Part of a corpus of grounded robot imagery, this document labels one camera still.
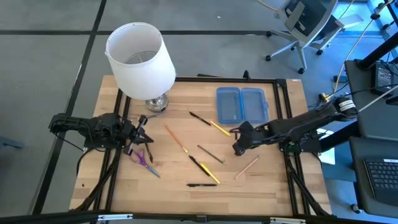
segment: lamp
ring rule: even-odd
[[[166,109],[175,69],[158,29],[143,22],[121,26],[109,36],[105,55],[124,94],[145,100],[153,112]]]

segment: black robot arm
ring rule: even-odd
[[[52,118],[49,128],[54,134],[69,130],[78,131],[86,138],[84,146],[87,148],[116,148],[125,140],[134,144],[154,142],[142,128],[147,121],[148,119],[141,115],[135,127],[131,121],[114,113],[102,114],[91,119],[69,117],[60,113]]]
[[[263,144],[275,144],[290,141],[299,143],[304,135],[332,121],[356,119],[358,110],[349,98],[339,97],[318,109],[290,119],[277,119],[254,128],[249,122],[230,130],[240,133],[233,145],[235,154],[241,156],[246,149],[254,149]]]

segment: computer keyboard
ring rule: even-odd
[[[365,159],[374,198],[398,206],[398,159]]]

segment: wooden tabletop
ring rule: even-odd
[[[293,115],[307,111],[307,104],[300,80],[287,80]],[[167,214],[208,215],[284,215],[291,216],[290,197],[283,155],[277,144],[247,150],[243,156],[235,156],[234,137],[227,137],[213,126],[207,126],[189,115],[196,113],[205,120],[217,122],[216,89],[221,86],[256,87],[264,90],[269,104],[269,119],[277,119],[274,92],[266,83],[202,83],[175,82],[169,91],[169,107],[165,114],[152,118],[144,126],[155,141],[149,144],[154,157],[153,168],[161,178],[143,166],[122,155],[115,185],[112,211]],[[94,116],[113,112],[118,89],[112,75],[105,75],[99,91]],[[284,105],[280,90],[281,102]],[[152,114],[143,101],[132,100],[129,119],[137,124],[141,114]],[[188,183],[214,183],[187,156],[164,128],[175,133],[189,154],[205,163],[220,180],[217,187],[187,187]],[[225,129],[236,126],[224,126]],[[221,159],[221,164],[197,148],[200,144]],[[255,157],[260,159],[244,174],[234,176]],[[305,183],[315,199],[328,212],[329,200],[317,158],[301,155]],[[81,162],[70,208],[79,206],[98,181],[103,153],[91,151]],[[101,208],[107,187],[103,192]],[[302,201],[297,188],[297,202],[302,211]]]

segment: blue pencil case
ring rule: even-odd
[[[216,100],[220,124],[268,122],[268,102],[262,89],[220,87],[216,91]]]

